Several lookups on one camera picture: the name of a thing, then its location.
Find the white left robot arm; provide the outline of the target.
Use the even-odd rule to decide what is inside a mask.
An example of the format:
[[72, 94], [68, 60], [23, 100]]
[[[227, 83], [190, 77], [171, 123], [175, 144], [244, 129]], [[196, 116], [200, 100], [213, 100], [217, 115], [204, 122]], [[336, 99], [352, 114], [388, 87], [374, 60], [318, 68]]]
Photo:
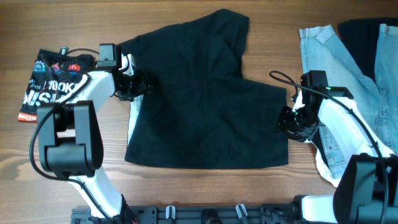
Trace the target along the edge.
[[30, 163], [42, 177], [67, 182], [89, 205], [87, 223], [139, 223], [124, 196], [105, 173], [104, 147], [96, 113], [111, 96], [121, 101], [152, 91], [134, 69], [132, 55], [115, 44], [100, 44], [98, 61], [83, 72], [66, 96], [37, 110], [37, 127], [29, 149]]

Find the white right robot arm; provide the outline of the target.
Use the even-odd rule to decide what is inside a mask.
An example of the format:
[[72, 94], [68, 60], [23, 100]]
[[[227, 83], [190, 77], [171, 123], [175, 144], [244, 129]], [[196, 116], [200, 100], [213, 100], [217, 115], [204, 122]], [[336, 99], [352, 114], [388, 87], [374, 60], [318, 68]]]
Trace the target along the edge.
[[287, 223], [397, 223], [397, 156], [365, 122], [350, 91], [329, 86], [321, 70], [303, 74], [300, 84], [280, 71], [269, 75], [294, 86], [300, 104], [283, 107], [279, 130], [304, 142], [326, 127], [347, 162], [334, 194], [294, 197]]

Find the black t-shirt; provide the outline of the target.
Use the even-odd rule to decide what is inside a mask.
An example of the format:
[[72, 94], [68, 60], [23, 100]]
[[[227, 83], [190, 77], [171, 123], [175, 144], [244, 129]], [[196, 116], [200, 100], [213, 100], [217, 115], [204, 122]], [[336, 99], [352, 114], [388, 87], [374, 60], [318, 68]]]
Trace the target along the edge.
[[149, 167], [262, 169], [288, 163], [277, 127], [286, 90], [245, 79], [249, 18], [220, 9], [121, 44], [152, 90], [124, 159]]

